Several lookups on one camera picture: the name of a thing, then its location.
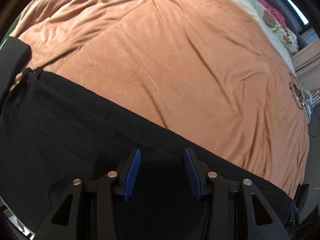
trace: pink cloth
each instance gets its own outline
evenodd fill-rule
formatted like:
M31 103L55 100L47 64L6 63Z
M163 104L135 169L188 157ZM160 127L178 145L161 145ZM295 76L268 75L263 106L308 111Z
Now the pink cloth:
M282 25L287 27L287 24L285 23L284 16L274 7L272 7L266 0L258 0L276 19L277 21Z

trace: striped object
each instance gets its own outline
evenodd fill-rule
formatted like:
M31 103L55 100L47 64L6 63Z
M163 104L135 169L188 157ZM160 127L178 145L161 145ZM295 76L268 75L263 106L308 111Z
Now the striped object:
M315 108L320 104L320 89L310 92L310 106Z

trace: silver pin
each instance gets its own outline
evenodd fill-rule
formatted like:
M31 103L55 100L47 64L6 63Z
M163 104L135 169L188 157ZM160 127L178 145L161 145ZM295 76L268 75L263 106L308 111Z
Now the silver pin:
M116 171L110 171L109 173L108 173L108 177L110 177L110 178L114 178L115 176L117 176L118 175L118 173L116 173Z
M75 186L81 184L81 179L74 179L72 184L75 185Z
M208 176L209 176L210 178L216 178L216 177L217 177L217 173L215 173L215 172L213 172L213 171L210 171L210 172L208 173Z
M252 184L252 181L250 179L244 179L243 183L247 186L250 186Z

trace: floor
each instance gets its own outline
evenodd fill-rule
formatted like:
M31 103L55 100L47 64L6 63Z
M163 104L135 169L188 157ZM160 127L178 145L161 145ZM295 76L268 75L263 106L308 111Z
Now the floor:
M315 108L320 116L320 106ZM315 113L312 114L309 133L316 135L319 131L319 120ZM304 182L310 184L307 202L300 214L303 221L318 204L320 207L320 134L316 138L310 136L310 150L307 159Z

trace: bed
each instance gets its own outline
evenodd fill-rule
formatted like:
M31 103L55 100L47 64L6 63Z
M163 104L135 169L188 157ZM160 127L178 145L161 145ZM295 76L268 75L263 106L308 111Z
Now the bed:
M73 81L292 198L302 183L309 140L289 86L292 61L255 0L33 0L12 36L32 48L27 67Z

